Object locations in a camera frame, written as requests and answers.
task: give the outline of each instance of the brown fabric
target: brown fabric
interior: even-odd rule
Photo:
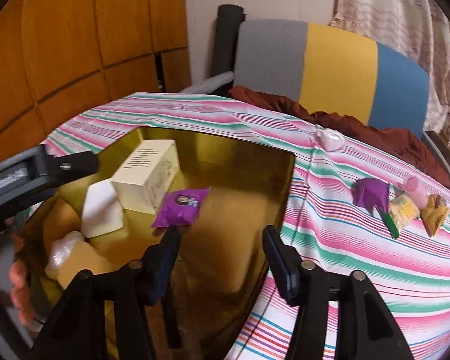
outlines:
[[[374,127],[365,126],[358,119],[349,115],[340,116],[336,113],[327,114],[326,112],[309,114],[304,107],[288,97],[255,92],[241,85],[234,86],[228,95],[232,99],[244,103],[296,116],[324,128],[337,130],[347,137],[357,139],[402,159],[447,188],[450,187],[450,179],[445,170],[426,145],[406,128],[377,130]]]

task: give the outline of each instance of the yellow box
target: yellow box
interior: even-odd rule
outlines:
[[[144,140],[112,176],[123,208],[156,214],[180,169],[173,139]]]

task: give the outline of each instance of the hand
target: hand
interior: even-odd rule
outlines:
[[[15,242],[15,251],[19,251],[23,246],[23,240],[13,235],[12,237]],[[26,280],[27,268],[22,261],[15,261],[10,267],[8,275],[13,284],[10,299],[12,304],[19,310],[20,322],[26,326],[35,315],[35,311],[30,304],[30,290]]]

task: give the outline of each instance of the wooden wall panel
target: wooden wall panel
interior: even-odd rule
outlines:
[[[162,66],[167,92],[178,93],[191,85],[188,49],[164,52]]]
[[[46,133],[86,111],[108,102],[108,92],[102,75],[96,73],[62,91],[39,105]]]
[[[0,162],[30,149],[44,139],[45,134],[35,109],[32,109],[0,135]]]
[[[33,105],[20,40],[22,3],[9,0],[0,12],[0,131]]]
[[[152,52],[148,0],[96,0],[95,9],[104,66]]]
[[[154,51],[187,46],[185,0],[150,0]]]
[[[155,59],[152,55],[105,70],[112,100],[135,92],[158,92]]]
[[[22,41],[37,100],[100,67],[93,0],[24,0]]]

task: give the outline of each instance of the candy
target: candy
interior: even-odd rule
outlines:
[[[191,225],[197,220],[200,206],[208,191],[180,190],[168,193],[151,227]]]

